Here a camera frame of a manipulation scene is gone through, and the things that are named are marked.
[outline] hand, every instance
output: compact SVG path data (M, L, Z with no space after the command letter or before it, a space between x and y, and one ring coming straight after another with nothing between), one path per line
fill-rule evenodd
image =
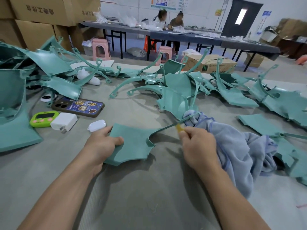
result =
M101 171L103 162L112 155L115 146L124 143L122 137L107 136L113 126L105 127L101 130L94 131L86 141L83 149L76 159L86 162L94 168L93 176Z
M185 161L197 173L212 166L219 166L216 140L205 129L185 127L179 132Z

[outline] cloth rag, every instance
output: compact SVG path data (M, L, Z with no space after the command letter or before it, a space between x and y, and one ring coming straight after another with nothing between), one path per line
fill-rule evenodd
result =
M194 110L186 111L183 117L194 113ZM206 129L214 135L221 166L245 198L250 197L259 175L269 176L277 169L273 160L277 144L268 135L240 132L203 112L185 121L185 125Z

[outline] dark door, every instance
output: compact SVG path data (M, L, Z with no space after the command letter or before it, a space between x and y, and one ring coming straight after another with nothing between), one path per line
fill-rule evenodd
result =
M232 6L221 35L246 37L262 6L263 4L250 1L232 0Z

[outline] person's hair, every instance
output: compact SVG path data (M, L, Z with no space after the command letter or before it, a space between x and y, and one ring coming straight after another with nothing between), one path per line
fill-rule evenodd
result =
M182 16L182 17L183 17L183 12L180 11L180 12L177 14L177 16Z
M161 10L159 10L158 18L162 18L166 14L167 14L166 9L161 9Z

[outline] gray shirt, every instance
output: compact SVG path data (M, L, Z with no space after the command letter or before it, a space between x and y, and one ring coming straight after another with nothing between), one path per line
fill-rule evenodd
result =
M183 21L181 20L180 23L177 23L177 22L176 22L176 19L173 18L173 19L171 20L171 22L169 23L169 25L172 26L172 27L183 26Z

